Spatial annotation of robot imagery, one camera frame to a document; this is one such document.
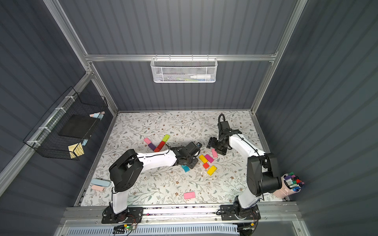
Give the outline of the small teal cube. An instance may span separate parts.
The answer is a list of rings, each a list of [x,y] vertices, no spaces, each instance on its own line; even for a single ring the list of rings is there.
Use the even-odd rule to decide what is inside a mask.
[[[188,166],[186,166],[186,165],[182,165],[181,167],[183,168],[183,170],[185,171],[185,173],[191,170],[191,169],[190,169]]]

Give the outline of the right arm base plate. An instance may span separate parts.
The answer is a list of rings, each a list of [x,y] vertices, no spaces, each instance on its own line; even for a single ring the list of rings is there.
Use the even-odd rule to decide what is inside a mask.
[[[220,209],[216,211],[216,215],[221,216],[223,221],[232,220],[252,220],[261,219],[257,205],[244,209],[237,205],[220,205]]]

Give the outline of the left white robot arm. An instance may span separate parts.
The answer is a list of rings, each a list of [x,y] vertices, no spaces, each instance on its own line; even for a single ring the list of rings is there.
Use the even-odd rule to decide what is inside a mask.
[[[190,169],[198,163],[202,144],[190,142],[185,146],[168,147],[165,151],[137,153],[127,150],[108,169],[113,185],[111,207],[115,214],[128,208],[129,189],[141,173],[160,167],[185,165]]]

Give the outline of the long red block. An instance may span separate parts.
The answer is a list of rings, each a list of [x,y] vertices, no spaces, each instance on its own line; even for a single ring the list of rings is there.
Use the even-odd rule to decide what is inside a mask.
[[[157,149],[162,149],[165,145],[165,141],[161,141],[160,144],[157,146]]]

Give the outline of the magenta block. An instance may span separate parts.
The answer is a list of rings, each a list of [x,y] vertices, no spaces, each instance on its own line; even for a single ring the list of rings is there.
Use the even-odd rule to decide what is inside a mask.
[[[208,162],[213,163],[214,159],[210,155],[205,155],[205,158],[207,159]]]

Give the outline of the pink block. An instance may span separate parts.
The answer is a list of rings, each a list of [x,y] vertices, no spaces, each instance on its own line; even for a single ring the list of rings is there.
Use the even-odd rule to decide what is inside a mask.
[[[185,200],[194,199],[195,198],[195,192],[184,193],[183,197],[184,197]]]
[[[211,151],[212,151],[212,157],[213,158],[217,158],[218,157],[218,153],[216,152],[216,150],[214,148],[212,148]]]
[[[145,142],[146,144],[148,144],[148,145],[152,143],[151,140],[150,140],[149,138],[145,138],[145,139],[144,139],[144,142]]]

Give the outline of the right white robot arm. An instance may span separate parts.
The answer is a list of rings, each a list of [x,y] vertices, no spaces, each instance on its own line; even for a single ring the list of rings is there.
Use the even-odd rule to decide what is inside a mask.
[[[265,193],[273,193],[282,187],[278,161],[272,153],[255,147],[240,130],[230,128],[224,114],[218,117],[218,130],[218,137],[211,137],[207,148],[213,148],[220,155],[233,149],[247,159],[247,188],[236,196],[232,210],[236,217],[246,218]]]

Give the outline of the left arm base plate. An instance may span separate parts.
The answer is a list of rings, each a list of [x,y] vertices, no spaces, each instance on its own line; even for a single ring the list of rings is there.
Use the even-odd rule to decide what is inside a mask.
[[[102,212],[102,224],[116,224],[116,223],[139,223],[143,217],[143,207],[128,207],[121,213],[114,213],[111,206],[105,208]]]

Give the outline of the pink block bottom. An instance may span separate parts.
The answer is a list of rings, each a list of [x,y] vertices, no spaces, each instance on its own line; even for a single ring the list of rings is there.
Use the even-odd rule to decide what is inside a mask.
[[[183,197],[184,197],[185,200],[194,199],[195,198],[195,192],[184,193]]]

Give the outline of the lime green block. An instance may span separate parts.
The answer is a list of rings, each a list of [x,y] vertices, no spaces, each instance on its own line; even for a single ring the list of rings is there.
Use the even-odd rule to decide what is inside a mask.
[[[163,137],[162,141],[166,143],[169,140],[169,138],[170,138],[170,135],[167,134]]]

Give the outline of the purple block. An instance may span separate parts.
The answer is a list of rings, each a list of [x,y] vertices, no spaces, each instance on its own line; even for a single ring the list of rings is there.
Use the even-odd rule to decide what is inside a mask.
[[[149,143],[149,144],[148,144],[148,147],[149,147],[152,151],[154,151],[154,150],[156,149],[156,146],[155,146],[153,143]]]

